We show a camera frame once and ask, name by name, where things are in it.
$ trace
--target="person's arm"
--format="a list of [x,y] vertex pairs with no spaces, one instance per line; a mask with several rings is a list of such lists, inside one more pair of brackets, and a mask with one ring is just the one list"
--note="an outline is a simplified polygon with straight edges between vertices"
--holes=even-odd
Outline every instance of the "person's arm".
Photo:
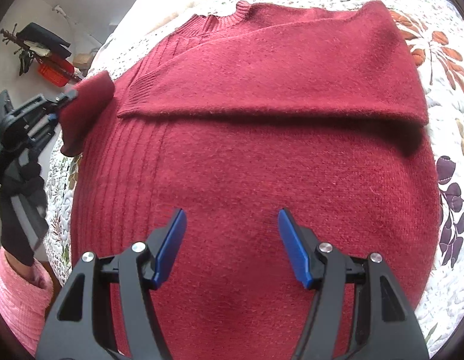
[[51,302],[53,283],[38,261],[32,266],[0,250],[0,314],[20,343],[34,356]]

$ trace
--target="red basket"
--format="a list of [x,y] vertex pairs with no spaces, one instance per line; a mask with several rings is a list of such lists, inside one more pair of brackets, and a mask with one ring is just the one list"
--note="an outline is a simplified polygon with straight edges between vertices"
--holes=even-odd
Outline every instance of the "red basket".
[[[52,54],[48,57],[51,61],[55,62],[58,66],[64,69],[66,72],[74,74],[74,67],[72,64],[65,59],[61,59],[58,56]],[[47,81],[53,83],[55,86],[62,88],[69,82],[69,78],[64,76],[60,71],[55,70],[53,67],[48,66],[44,61],[38,60],[39,62],[39,74],[44,77]]]

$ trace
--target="metal screw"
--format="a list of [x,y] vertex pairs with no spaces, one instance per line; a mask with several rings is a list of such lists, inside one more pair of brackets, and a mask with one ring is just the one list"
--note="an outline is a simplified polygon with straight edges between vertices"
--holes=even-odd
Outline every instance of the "metal screw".
[[383,258],[380,253],[374,252],[370,255],[370,259],[375,263],[381,263]]
[[145,243],[143,242],[136,242],[134,245],[132,245],[132,250],[135,253],[140,253],[145,250]]
[[94,253],[87,251],[82,255],[82,261],[89,263],[94,259]]
[[329,244],[328,242],[322,242],[319,245],[319,250],[321,252],[324,252],[324,253],[330,253],[332,251],[332,249],[334,249],[334,247],[331,244]]

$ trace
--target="sweater cuff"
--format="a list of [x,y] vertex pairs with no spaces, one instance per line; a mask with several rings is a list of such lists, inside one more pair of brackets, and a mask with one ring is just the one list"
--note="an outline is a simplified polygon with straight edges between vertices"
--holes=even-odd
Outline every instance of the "sweater cuff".
[[0,278],[5,287],[4,289],[7,292],[17,294],[17,297],[14,296],[12,299],[17,299],[20,303],[30,304],[35,309],[43,307],[45,310],[51,302],[54,292],[52,279],[44,266],[36,259],[32,269],[34,280],[28,282],[12,269],[4,254],[4,249],[1,247]]

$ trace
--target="folded sleeve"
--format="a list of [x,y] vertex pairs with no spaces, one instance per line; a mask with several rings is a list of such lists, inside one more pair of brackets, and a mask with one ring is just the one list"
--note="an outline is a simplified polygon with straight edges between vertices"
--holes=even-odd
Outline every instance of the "folded sleeve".
[[0,314],[20,343],[34,356],[44,326],[44,313],[53,295],[52,279],[34,261],[34,280],[21,278],[0,250]]

